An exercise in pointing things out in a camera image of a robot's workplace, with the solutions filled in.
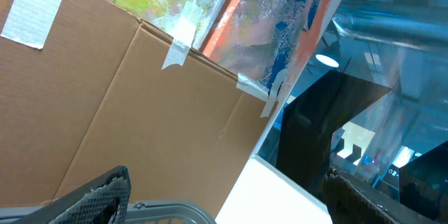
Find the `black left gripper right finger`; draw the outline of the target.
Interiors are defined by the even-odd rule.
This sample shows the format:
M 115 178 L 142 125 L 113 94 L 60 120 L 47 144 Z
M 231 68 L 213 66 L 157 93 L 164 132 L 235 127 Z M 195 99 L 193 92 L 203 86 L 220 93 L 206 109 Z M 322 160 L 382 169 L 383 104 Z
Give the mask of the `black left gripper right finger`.
M 412 224 L 434 221 L 331 168 L 323 180 L 323 198 L 333 223 Z

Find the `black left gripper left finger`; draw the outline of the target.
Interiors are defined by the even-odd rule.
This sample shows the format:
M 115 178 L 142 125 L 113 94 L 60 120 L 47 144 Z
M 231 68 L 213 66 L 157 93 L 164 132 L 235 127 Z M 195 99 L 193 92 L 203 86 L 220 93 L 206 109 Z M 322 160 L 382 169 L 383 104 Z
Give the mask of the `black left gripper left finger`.
M 119 165 L 13 224 L 123 224 L 130 195 L 129 172 Z

